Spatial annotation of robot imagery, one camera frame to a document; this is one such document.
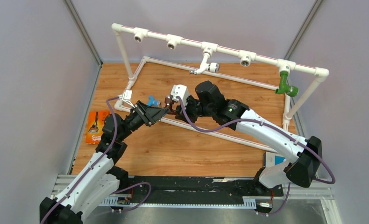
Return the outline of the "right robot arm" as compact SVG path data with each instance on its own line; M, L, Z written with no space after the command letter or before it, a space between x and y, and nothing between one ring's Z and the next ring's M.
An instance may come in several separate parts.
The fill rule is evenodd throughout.
M171 97L179 105L175 118L191 126L199 117L211 117L220 127L228 127L257 138L274 149L286 160L273 167L259 169L254 177L253 189L258 195L267 194L282 183L310 187L321 165L322 142L316 136L298 136L258 115L236 99L226 99L217 85L204 81L195 88L197 98L189 94L184 85L174 85Z

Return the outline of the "brown water faucet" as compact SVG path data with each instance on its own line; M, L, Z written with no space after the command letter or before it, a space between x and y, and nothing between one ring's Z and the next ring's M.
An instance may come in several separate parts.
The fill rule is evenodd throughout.
M168 114L170 114L170 115L176 115L177 114L176 110L173 108L174 104L175 104L175 101L172 100L171 95L168 95L168 96L165 97L164 108L169 109Z

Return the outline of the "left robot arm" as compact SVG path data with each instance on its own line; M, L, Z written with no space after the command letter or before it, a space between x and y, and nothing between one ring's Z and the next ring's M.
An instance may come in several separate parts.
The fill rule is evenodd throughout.
M101 141L88 164L75 179L53 199L46 197L39 205L42 224L82 224L111 194L128 191L127 171L115 166L127 145L124 140L143 125L152 126L170 110L137 101L130 114L122 118L108 105Z

